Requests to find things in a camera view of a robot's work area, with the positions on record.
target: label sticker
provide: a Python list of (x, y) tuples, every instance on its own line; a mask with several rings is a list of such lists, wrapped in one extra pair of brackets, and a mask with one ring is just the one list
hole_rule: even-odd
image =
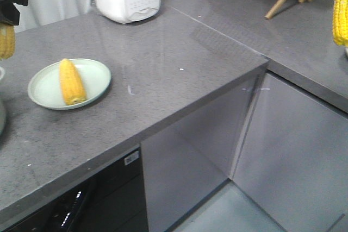
[(132, 153), (130, 156), (125, 157), (125, 166), (131, 164), (134, 160), (139, 158), (139, 151)]

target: corn on the cob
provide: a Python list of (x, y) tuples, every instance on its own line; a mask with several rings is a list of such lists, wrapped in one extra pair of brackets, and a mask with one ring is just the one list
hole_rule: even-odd
[(10, 24), (0, 23), (0, 60), (15, 52), (15, 30)]
[(64, 58), (59, 65), (60, 89), (67, 105), (86, 100), (86, 92), (81, 77), (72, 61)]
[(333, 41), (348, 47), (348, 0), (335, 0), (333, 8)]

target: cabinet door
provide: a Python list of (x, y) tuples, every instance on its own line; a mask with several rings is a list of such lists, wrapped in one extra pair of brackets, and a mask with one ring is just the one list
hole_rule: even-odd
[(163, 232), (223, 183), (254, 80), (141, 144), (150, 232)]
[(321, 232), (348, 205), (348, 120), (267, 75), (234, 181), (289, 232)]

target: rice cooker control panel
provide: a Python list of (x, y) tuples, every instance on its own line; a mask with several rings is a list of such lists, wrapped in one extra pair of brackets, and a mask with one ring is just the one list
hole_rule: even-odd
[(160, 0), (126, 0), (128, 18), (132, 21), (146, 19), (157, 13)]

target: countertop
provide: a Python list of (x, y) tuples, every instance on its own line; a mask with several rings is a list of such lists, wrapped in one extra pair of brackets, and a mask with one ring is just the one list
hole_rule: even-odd
[[(16, 34), (0, 97), (0, 230), (95, 174), (169, 124), (268, 69), (348, 112), (348, 60), (332, 41), (332, 0), (162, 0), (153, 18), (117, 24), (97, 12)], [(62, 58), (107, 65), (106, 93), (54, 111), (27, 95)]]
[[(264, 73), (267, 60), (167, 6), (121, 25), (91, 12), (16, 35), (0, 97), (0, 231), (116, 161), (145, 138)], [(66, 111), (33, 103), (34, 74), (62, 58), (98, 60), (111, 85)]]
[(348, 112), (348, 58), (332, 39), (333, 0), (164, 0), (182, 14), (264, 54), (269, 70)]

